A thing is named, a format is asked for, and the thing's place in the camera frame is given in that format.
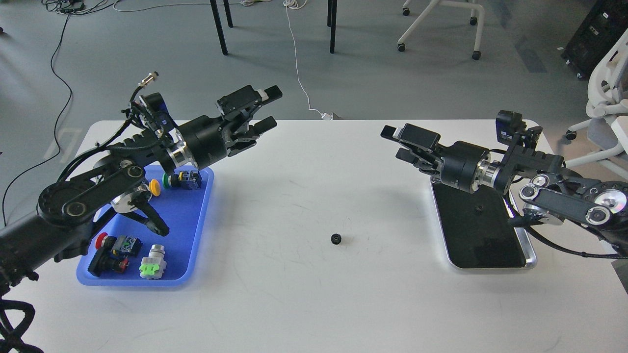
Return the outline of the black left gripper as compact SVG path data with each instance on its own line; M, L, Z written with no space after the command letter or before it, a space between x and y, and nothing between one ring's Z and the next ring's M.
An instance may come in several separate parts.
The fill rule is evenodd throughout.
M249 119L258 108L282 96L276 85L257 90L247 85L218 99L218 111L226 120L200 116L180 125L178 135L188 162L202 169L255 146L262 134L277 126L276 120L269 116L250 125L237 119Z

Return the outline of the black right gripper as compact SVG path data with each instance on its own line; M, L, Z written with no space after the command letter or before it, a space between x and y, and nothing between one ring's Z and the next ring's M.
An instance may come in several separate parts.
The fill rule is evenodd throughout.
M411 124L399 129L386 125L381 137L402 146L395 154L397 159L439 179L442 184L464 192L478 190L478 170L491 157L489 149L464 141L441 149L438 145L440 134ZM431 155L434 153L440 154L435 167L432 166Z

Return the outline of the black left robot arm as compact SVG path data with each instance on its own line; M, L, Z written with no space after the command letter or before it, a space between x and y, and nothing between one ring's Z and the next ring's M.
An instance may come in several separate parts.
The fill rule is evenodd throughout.
M2 228L2 295L25 278L38 280L36 270L50 259L86 255L114 215L168 235L170 228L150 205L144 168L157 162L172 174L189 163L209 167L253 147L277 125L271 116L250 124L262 106L282 98L276 85L257 90L247 85L218 99L218 117L202 115L178 125L159 93L139 93L157 76L153 72L139 82L123 110L123 125L108 140L71 161L41 192L33 213Z

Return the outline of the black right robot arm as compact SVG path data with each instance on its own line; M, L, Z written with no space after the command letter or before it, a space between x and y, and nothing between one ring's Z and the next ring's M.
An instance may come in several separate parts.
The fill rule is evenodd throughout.
M627 258L627 184L584 178L567 168L560 155L537 151L542 128L527 128L520 113L501 110L496 116L498 142L505 144L501 161L491 161L491 150L464 141L449 147L438 143L440 135L406 124L401 129L385 126L381 137L400 144L395 155L430 175L437 183L473 194L489 187L507 194L516 176L528 179L519 197L528 205L524 214L514 211L510 223L555 250L574 254L534 230L555 218L569 220L610 244L614 254L577 252L581 257Z

